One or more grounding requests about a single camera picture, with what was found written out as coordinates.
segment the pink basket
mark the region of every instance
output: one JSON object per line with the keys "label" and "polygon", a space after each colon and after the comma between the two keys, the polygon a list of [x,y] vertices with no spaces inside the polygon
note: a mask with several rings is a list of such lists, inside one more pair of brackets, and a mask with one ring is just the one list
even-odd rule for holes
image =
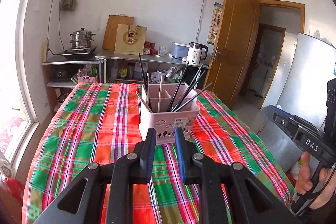
{"label": "pink basket", "polygon": [[78,79],[78,83],[97,83],[98,82],[98,75],[94,76],[94,77],[90,77],[90,76],[83,76],[80,77],[79,73],[77,73],[77,79]]}
{"label": "pink basket", "polygon": [[[166,111],[169,103],[174,95],[177,85],[164,84],[162,86],[162,96],[160,109]],[[188,88],[187,85],[181,85],[177,96],[173,102],[173,107],[180,101],[181,96]],[[146,139],[148,128],[155,128],[156,131],[156,144],[174,143],[175,142],[175,129],[181,127],[184,132],[186,140],[190,138],[191,128],[196,120],[196,117],[200,111],[197,105],[197,97],[189,104],[183,107],[179,112],[159,112],[155,113],[158,109],[159,101],[159,89],[160,85],[149,85],[149,95],[151,99],[152,110],[154,113],[150,113],[144,105],[141,106],[141,116],[139,130],[142,140]],[[183,100],[183,103],[189,100],[196,94],[196,91],[191,90],[187,97]],[[146,93],[142,85],[142,98],[146,99]]]}

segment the electric kettle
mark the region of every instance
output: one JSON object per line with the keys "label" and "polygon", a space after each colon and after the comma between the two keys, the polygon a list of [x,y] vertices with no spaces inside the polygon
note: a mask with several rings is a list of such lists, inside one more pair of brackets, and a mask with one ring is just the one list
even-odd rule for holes
{"label": "electric kettle", "polygon": [[[189,43],[189,46],[190,48],[188,50],[187,62],[191,64],[199,64],[200,61],[207,58],[208,47],[206,45],[191,42]],[[201,58],[202,49],[205,49],[205,54],[203,58]]]}

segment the wall poster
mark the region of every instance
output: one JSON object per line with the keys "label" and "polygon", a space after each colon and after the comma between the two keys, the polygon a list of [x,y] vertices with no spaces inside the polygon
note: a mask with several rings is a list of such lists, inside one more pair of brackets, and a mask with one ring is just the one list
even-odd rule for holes
{"label": "wall poster", "polygon": [[213,7],[213,14],[212,14],[209,36],[208,36],[208,44],[211,44],[211,45],[215,44],[219,22],[221,20],[222,10],[223,10],[223,5],[215,2],[215,5]]}

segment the window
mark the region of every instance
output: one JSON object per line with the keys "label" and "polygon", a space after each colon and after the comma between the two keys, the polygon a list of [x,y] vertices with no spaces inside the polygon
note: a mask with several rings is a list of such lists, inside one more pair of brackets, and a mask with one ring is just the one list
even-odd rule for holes
{"label": "window", "polygon": [[21,141],[32,124],[24,104],[16,70],[15,35],[20,0],[1,0],[0,33],[0,151],[9,162],[15,157]]}

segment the human hand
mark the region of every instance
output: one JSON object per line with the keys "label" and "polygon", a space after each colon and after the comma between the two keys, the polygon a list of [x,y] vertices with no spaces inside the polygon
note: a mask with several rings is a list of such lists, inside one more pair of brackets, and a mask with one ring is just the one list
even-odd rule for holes
{"label": "human hand", "polygon": [[[305,152],[302,154],[301,160],[303,160],[302,167],[300,169],[298,179],[295,185],[295,190],[300,194],[305,194],[312,188],[312,182],[310,181],[311,170],[309,167],[310,154]],[[332,169],[322,168],[319,174],[319,180],[323,182],[323,185],[327,182]],[[325,205],[335,192],[336,188],[336,172],[323,192],[317,197],[317,199],[309,206],[311,209],[317,209]]]}

